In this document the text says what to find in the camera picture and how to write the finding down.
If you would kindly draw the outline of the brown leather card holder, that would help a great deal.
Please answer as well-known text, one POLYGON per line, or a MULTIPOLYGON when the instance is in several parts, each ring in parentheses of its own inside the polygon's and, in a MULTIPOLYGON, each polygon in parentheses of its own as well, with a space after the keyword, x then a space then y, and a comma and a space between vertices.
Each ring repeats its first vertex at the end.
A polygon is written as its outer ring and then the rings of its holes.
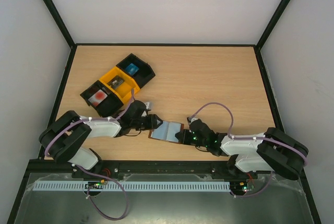
POLYGON ((184 124, 179 122, 163 121, 162 124, 150 131, 149 138, 179 144, 175 135, 184 129, 184 124))

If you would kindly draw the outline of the white red card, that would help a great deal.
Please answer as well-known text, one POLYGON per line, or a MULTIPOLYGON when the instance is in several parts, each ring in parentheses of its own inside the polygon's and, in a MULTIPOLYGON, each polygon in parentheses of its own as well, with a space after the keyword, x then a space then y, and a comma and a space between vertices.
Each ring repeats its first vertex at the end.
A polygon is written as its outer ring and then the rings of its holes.
POLYGON ((97 107, 104 99, 106 99, 108 95, 103 90, 98 90, 94 93, 88 101, 94 106, 97 107))

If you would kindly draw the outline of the blue vip card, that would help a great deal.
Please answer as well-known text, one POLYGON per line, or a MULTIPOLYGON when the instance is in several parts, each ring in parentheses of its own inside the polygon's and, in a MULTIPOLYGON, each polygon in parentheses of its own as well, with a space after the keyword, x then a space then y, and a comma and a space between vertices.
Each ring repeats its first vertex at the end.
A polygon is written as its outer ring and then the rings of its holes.
POLYGON ((134 76, 139 71, 139 67, 135 64, 130 63, 126 68, 125 72, 127 72, 130 76, 134 76))

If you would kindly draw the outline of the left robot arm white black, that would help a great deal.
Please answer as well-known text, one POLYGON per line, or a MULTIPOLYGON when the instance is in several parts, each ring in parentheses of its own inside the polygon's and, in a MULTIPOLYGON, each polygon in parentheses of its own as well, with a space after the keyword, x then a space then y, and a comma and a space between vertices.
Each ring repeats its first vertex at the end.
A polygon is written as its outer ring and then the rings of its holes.
POLYGON ((57 164, 67 162, 91 170, 100 160, 96 152, 82 147, 88 138, 127 135, 130 130, 147 131, 160 127, 163 120, 150 114, 148 103, 134 100, 119 114, 107 117, 85 117, 70 110, 39 136, 44 155, 57 164))

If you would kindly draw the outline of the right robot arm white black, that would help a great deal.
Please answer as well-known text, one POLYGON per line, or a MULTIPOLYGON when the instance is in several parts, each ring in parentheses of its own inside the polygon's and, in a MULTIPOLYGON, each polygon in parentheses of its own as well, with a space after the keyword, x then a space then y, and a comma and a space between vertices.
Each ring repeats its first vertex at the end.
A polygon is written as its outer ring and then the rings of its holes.
POLYGON ((215 133, 200 119, 175 134, 179 144, 204 147, 214 156, 229 157, 228 173, 234 178, 257 171, 274 172, 297 180, 307 163, 308 148, 283 131, 270 127, 255 135, 215 133))

